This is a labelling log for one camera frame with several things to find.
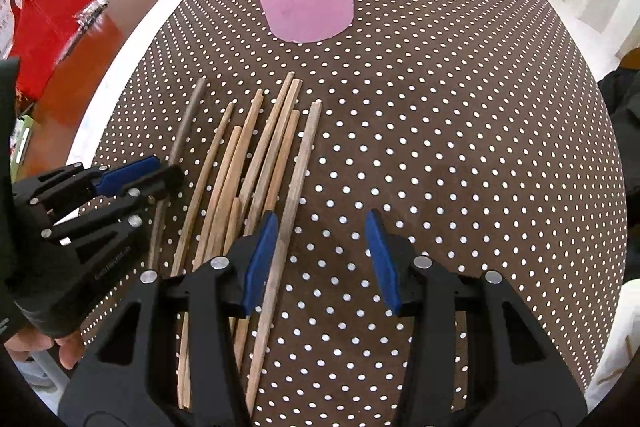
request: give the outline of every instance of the polka dot tablecloth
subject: polka dot tablecloth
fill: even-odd
[[[626,209],[607,111],[568,32],[546,0],[354,2],[353,25],[312,44],[274,38],[258,0],[184,0],[156,35],[95,161],[165,158],[196,79],[210,78],[182,158],[188,186],[166,217],[163,274],[226,104],[238,101],[232,124],[242,124],[264,89],[261,128],[292,70],[304,81],[298,107],[319,98],[323,115],[255,424],[390,424],[412,322],[380,297],[364,240],[370,208],[449,270],[502,272],[586,385],[618,299]],[[89,317],[86,339],[133,277]],[[466,396],[462,314],[458,336],[455,408]]]

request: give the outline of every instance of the red paper bag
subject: red paper bag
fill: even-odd
[[[10,57],[20,57],[16,91],[39,100],[60,55],[78,31],[75,15],[94,0],[22,0],[14,13],[14,45]]]

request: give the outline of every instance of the wooden skewer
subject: wooden skewer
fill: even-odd
[[[193,189],[193,196],[191,197],[187,215],[184,218],[184,224],[182,226],[182,230],[180,231],[178,246],[175,249],[174,264],[171,269],[171,277],[177,276],[180,273],[180,270],[182,270],[182,265],[184,263],[184,253],[189,248],[189,243],[191,242],[191,230],[193,229],[193,224],[195,223],[196,216],[198,215],[200,200],[202,199],[204,189],[207,186],[209,173],[211,172],[213,161],[216,159],[216,154],[218,153],[218,148],[220,147],[222,137],[225,134],[226,125],[229,123],[231,113],[234,110],[234,105],[234,102],[229,102],[229,104],[226,106],[225,112],[222,115],[222,120],[220,120],[218,128],[216,129],[216,133],[213,137],[213,140],[211,141],[211,145],[209,146],[207,157],[202,164],[202,170],[200,170],[200,175],[198,176],[196,187]]]
[[[278,240],[276,242],[276,250],[271,261],[271,269],[269,270],[269,278],[267,279],[267,288],[264,292],[264,301],[262,302],[262,311],[258,321],[258,332],[254,344],[254,356],[249,369],[249,381],[246,387],[246,404],[250,412],[254,410],[255,397],[258,393],[258,384],[260,383],[260,374],[264,363],[264,354],[267,349],[269,340],[269,332],[271,321],[276,307],[278,291],[280,289],[280,280],[284,271],[287,260],[287,250],[289,249],[289,241],[293,232],[298,205],[300,204],[300,194],[302,186],[305,182],[306,166],[309,163],[311,150],[313,148],[316,130],[318,129],[318,121],[322,111],[322,103],[314,102],[311,104],[309,116],[306,118],[305,132],[302,137],[302,143],[298,150],[298,159],[291,176],[289,184],[289,192],[287,193],[287,201],[282,213],[282,222],[280,231],[278,232]]]
[[[255,122],[258,120],[258,114],[260,113],[260,107],[262,106],[263,99],[262,90],[258,89],[254,96],[251,109],[244,121],[242,134],[238,140],[238,146],[234,152],[234,157],[231,160],[231,166],[226,174],[225,184],[223,185],[222,192],[220,193],[220,201],[218,201],[211,230],[209,230],[209,240],[207,241],[207,250],[204,256],[204,261],[209,261],[222,253],[231,205],[238,193],[238,184],[240,183],[240,176],[242,175],[242,166],[244,166],[244,162],[246,160],[249,142],[251,141],[251,137],[254,133]]]
[[[263,213],[264,201],[266,194],[271,184],[271,175],[273,174],[274,165],[278,159],[278,153],[282,139],[286,132],[287,121],[289,121],[289,115],[296,103],[300,87],[302,86],[302,80],[294,79],[289,87],[287,98],[284,102],[284,107],[276,129],[273,133],[273,138],[269,144],[269,150],[267,151],[262,170],[260,171],[260,178],[258,179],[258,185],[255,188],[254,200],[251,203],[251,209],[249,210],[249,216],[247,217],[246,224],[244,226],[244,235],[251,235],[254,233],[255,227],[258,224],[258,220]],[[249,331],[249,319],[241,319],[238,321],[236,327],[236,335],[234,338],[234,353],[236,355],[236,363],[238,367],[242,364],[242,357],[244,356],[244,344],[246,344],[246,336]]]
[[[280,92],[278,93],[276,103],[271,109],[269,119],[264,125],[264,129],[262,130],[262,134],[260,135],[260,140],[258,141],[258,145],[255,148],[254,155],[251,158],[251,163],[249,163],[249,168],[247,169],[246,175],[244,176],[244,182],[242,182],[242,188],[240,189],[239,195],[241,201],[239,219],[240,223],[242,223],[242,221],[244,220],[244,214],[246,214],[247,208],[249,207],[249,201],[251,200],[251,196],[254,193],[255,182],[258,179],[260,167],[262,167],[262,160],[264,159],[264,155],[267,152],[267,147],[269,146],[271,136],[273,135],[273,130],[278,123],[278,117],[280,116],[280,111],[282,110],[282,105],[284,105],[285,98],[287,98],[287,93],[289,92],[291,81],[293,80],[293,74],[293,71],[289,71],[284,79],[284,82],[282,83],[282,87],[280,88]]]
[[[264,201],[263,212],[271,210],[272,212],[276,208],[276,200],[278,199],[278,193],[280,192],[280,186],[282,185],[282,178],[284,171],[289,160],[289,153],[291,152],[291,145],[296,135],[296,128],[298,126],[298,120],[300,118],[300,111],[291,111],[289,122],[287,123],[287,131],[282,141],[282,146],[278,152],[278,159],[273,169],[273,176],[271,177],[271,183],[269,185],[269,191]],[[244,346],[246,346],[246,337],[249,334],[249,319],[240,319],[238,326],[236,327],[236,335],[234,340],[234,353],[236,355],[236,363],[238,367],[242,364],[242,357],[244,357]]]
[[[224,255],[229,253],[231,245],[238,237],[238,220],[240,219],[240,198],[234,198],[234,202],[231,205],[231,212],[229,213],[229,224],[226,227],[225,237],[225,250]],[[229,317],[229,328],[231,335],[234,334],[234,328],[236,327],[236,318]]]
[[[269,150],[267,151],[267,155],[262,165],[262,170],[260,171],[258,184],[255,187],[254,200],[251,203],[249,215],[244,226],[244,235],[251,235],[254,233],[255,227],[260,221],[260,216],[262,215],[262,210],[264,208],[264,200],[267,196],[269,184],[271,183],[273,167],[278,159],[278,152],[280,151],[282,138],[284,137],[287,127],[287,121],[289,121],[289,115],[293,110],[294,105],[296,105],[296,99],[298,98],[300,87],[302,87],[302,80],[295,78],[291,83],[291,87],[289,87],[284,107],[282,108],[282,112],[278,118],[276,129],[273,132],[273,138],[269,144]]]
[[[224,176],[221,171],[218,172],[216,185],[214,187],[214,190],[217,189],[219,197],[217,197],[216,201],[210,200],[209,207],[207,208],[207,217],[213,216],[209,221],[209,230],[207,230],[207,233],[205,234],[204,228],[207,224],[205,222],[202,227],[203,230],[200,232],[200,244],[198,245],[198,250],[196,251],[196,261],[200,264],[212,259],[212,257],[219,255],[220,250],[223,247],[222,242],[225,239],[227,220],[231,211],[233,199],[236,195],[236,192],[238,191],[238,184],[240,182],[240,176],[242,174],[242,166],[244,165],[246,153],[249,149],[249,142],[251,141],[252,134],[254,133],[255,123],[258,119],[258,114],[260,113],[260,107],[262,106],[263,99],[264,97],[262,95],[262,90],[258,89],[254,96],[251,109],[249,110],[244,121],[244,126],[242,126],[241,132],[236,139],[236,145],[234,146],[234,150],[231,152],[232,155],[227,155],[227,152],[229,152],[228,147],[227,151],[225,152],[225,158],[223,159],[223,162],[226,162],[228,168]],[[194,262],[193,269],[197,269],[200,264],[196,266],[196,262]],[[182,398],[183,404],[187,403],[187,401],[190,400],[191,395],[191,382],[186,377],[185,368],[185,366],[189,363],[189,351],[188,346],[185,342],[185,340],[188,341],[189,338],[188,325],[188,320],[185,319],[182,323],[182,340],[180,342],[180,354],[178,356],[178,393],[180,393],[181,389],[182,391],[180,397]]]
[[[196,110],[199,105],[198,102],[202,98],[202,93],[204,92],[205,87],[207,87],[207,78],[203,76],[197,81],[196,87],[191,93],[189,105],[182,114],[182,120],[180,121],[178,132],[175,134],[175,140],[171,147],[171,151],[169,152],[169,165],[176,165],[180,161],[180,155],[182,154],[182,149],[187,138],[187,131],[189,130],[191,121],[196,114]],[[147,267],[152,270],[158,269],[158,266],[156,265],[158,264],[158,254],[162,244],[164,214],[166,214],[168,206],[168,198],[158,201],[158,204],[156,204],[154,223],[151,229],[151,240],[149,241],[149,258],[146,264]]]
[[[222,192],[222,187],[225,184],[226,176],[228,174],[229,167],[231,166],[231,161],[236,152],[236,148],[238,147],[238,141],[241,133],[242,127],[236,125],[229,137],[229,142],[226,146],[222,162],[220,162],[216,183],[213,185],[213,189],[211,190],[211,197],[209,198],[209,204],[207,205],[207,213],[202,224],[202,230],[200,230],[200,241],[196,250],[195,259],[193,260],[194,270],[198,269],[204,261],[204,254],[207,250],[207,239],[209,238],[209,232],[216,213],[216,208],[220,201],[220,193]]]
[[[289,117],[289,123],[287,123],[287,130],[280,146],[280,152],[278,152],[278,159],[276,165],[273,168],[273,176],[271,177],[271,184],[269,185],[269,191],[267,197],[264,200],[263,212],[270,210],[273,212],[276,209],[276,202],[278,201],[278,194],[280,193],[280,186],[282,186],[282,178],[284,177],[284,170],[287,167],[287,161],[289,161],[289,153],[291,152],[291,146],[293,145],[293,139],[296,136],[296,129],[298,127],[298,120],[300,119],[300,111],[291,111]]]
[[[225,155],[222,158],[220,167],[218,168],[218,177],[216,183],[211,190],[211,197],[209,198],[209,205],[207,206],[207,213],[205,215],[204,223],[202,224],[202,230],[200,230],[200,241],[198,243],[198,249],[196,250],[196,256],[193,261],[193,270],[197,270],[202,265],[204,253],[207,248],[207,238],[209,237],[209,229],[213,222],[213,216],[220,199],[220,192],[222,185],[225,182],[226,174],[231,165],[231,159],[236,151],[238,140],[242,128],[236,125],[229,137],[229,141],[226,144]],[[178,403],[182,407],[186,407],[187,400],[190,395],[190,383],[187,375],[187,369],[189,366],[188,359],[188,344],[189,344],[189,314],[184,314],[184,320],[182,321],[182,333],[180,334],[180,353],[178,356]]]

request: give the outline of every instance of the wooden chair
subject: wooden chair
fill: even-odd
[[[640,70],[640,48],[628,52],[620,62],[620,67],[627,70]]]

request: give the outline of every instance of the white cloth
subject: white cloth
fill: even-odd
[[[584,394],[591,412],[612,390],[640,346],[640,279],[622,286],[609,340]]]

